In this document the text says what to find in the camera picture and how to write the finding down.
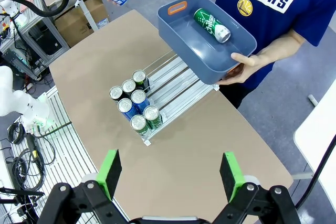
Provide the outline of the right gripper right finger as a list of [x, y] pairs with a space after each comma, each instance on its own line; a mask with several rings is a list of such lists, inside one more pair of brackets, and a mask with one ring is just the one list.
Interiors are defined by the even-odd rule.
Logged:
[[219, 169], [228, 204], [213, 223], [243, 223], [257, 216], [261, 223], [300, 223], [297, 210], [282, 185], [262, 188], [244, 178], [233, 152], [224, 152]]

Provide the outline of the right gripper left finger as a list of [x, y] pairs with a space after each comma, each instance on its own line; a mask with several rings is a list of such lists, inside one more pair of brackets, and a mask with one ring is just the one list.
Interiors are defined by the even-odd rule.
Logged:
[[122, 171], [118, 150], [109, 150], [97, 174], [77, 187], [57, 183], [51, 190], [39, 223], [77, 223], [82, 214], [93, 214], [99, 223], [128, 223], [112, 202]]

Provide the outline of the person's left hand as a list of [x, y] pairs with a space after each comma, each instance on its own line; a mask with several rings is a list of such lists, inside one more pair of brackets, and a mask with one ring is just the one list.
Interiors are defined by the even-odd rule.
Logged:
[[217, 82], [218, 85], [244, 83], [253, 73], [268, 64], [263, 56], [258, 55], [246, 57], [239, 53], [232, 53], [231, 58], [239, 62], [238, 69], [240, 69], [240, 71], [232, 70], [224, 79]]

